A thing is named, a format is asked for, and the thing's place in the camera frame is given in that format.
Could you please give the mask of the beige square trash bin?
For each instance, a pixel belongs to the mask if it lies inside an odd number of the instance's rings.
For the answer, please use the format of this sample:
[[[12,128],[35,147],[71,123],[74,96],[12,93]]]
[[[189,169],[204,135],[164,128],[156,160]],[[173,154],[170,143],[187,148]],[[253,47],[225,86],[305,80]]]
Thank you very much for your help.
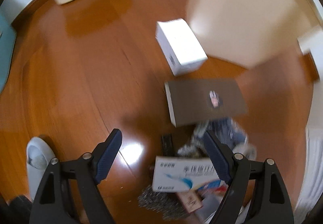
[[[206,54],[251,68],[322,24],[318,0],[188,0],[186,20]]]

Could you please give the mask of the small white carton box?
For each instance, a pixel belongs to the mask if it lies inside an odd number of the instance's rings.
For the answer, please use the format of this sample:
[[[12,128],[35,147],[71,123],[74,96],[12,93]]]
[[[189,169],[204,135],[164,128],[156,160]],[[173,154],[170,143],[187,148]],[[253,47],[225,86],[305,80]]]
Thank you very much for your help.
[[[208,59],[195,34],[182,18],[157,22],[155,38],[174,76],[196,71]]]

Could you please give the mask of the teal storage box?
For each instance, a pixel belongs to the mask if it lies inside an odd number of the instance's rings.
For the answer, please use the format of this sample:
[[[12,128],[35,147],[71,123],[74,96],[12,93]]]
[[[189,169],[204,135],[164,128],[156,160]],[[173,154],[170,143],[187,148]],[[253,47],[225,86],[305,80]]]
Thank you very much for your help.
[[[16,32],[2,13],[0,15],[0,28],[0,88],[2,92],[10,72]]]

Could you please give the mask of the dark blue packet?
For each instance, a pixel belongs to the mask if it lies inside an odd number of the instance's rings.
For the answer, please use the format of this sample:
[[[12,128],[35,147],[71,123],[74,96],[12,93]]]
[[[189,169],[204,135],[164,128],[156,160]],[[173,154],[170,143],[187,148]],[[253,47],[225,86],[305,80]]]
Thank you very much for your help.
[[[188,158],[207,157],[203,135],[208,130],[215,133],[218,140],[228,145],[232,152],[241,153],[252,161],[256,159],[256,147],[249,144],[248,135],[232,118],[222,118],[197,124],[191,140],[178,149],[177,155]]]

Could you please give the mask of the brown box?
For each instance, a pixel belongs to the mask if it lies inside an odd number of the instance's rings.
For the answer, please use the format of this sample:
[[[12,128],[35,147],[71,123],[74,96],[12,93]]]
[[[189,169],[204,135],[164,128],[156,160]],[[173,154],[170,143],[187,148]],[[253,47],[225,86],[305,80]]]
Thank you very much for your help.
[[[247,112],[234,79],[191,79],[165,83],[170,120],[175,127],[235,117]]]

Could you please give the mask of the left black trouser leg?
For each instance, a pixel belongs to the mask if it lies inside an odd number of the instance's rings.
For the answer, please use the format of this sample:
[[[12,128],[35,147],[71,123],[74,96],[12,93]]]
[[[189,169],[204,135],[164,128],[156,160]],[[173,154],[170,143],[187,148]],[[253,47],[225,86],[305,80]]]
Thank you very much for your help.
[[[32,210],[32,202],[24,195],[15,197],[9,202],[15,223],[29,224],[29,218]]]

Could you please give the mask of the red white patterned box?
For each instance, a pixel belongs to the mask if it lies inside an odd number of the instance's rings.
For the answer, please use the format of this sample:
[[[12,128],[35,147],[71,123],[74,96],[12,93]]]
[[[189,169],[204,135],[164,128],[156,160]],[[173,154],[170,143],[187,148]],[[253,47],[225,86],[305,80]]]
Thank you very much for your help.
[[[176,195],[187,213],[202,208],[202,202],[194,191],[177,192]]]

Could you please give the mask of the left white slipper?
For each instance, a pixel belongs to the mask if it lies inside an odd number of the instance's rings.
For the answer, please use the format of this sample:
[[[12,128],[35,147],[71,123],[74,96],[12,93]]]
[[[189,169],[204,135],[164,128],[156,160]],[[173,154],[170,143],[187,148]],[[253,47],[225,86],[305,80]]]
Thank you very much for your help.
[[[31,201],[35,199],[44,172],[54,157],[54,152],[43,139],[33,137],[28,142],[26,147],[26,169]]]

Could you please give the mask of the grey steel wool scrubber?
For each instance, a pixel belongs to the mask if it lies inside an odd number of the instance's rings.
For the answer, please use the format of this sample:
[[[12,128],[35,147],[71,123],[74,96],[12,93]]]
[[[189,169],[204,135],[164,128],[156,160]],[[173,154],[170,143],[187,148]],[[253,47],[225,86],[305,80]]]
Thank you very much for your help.
[[[190,216],[175,193],[154,192],[151,185],[138,196],[138,205],[162,213],[166,221],[185,219]]]

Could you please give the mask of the red plastic packet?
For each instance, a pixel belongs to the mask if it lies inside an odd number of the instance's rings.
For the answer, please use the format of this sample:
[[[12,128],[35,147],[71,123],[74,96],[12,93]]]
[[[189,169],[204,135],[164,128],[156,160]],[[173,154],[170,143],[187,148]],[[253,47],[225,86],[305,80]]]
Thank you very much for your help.
[[[228,188],[228,185],[222,180],[213,180],[201,185],[197,189],[197,193],[201,196],[206,196],[209,193],[213,193],[217,196],[224,196]]]

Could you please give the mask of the blue white medicine box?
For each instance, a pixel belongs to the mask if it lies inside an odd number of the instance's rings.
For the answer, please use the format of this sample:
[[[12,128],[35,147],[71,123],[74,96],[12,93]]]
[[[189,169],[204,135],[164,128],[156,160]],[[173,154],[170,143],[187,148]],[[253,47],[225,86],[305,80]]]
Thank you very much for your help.
[[[157,156],[152,189],[155,192],[186,192],[223,185],[209,158]]]

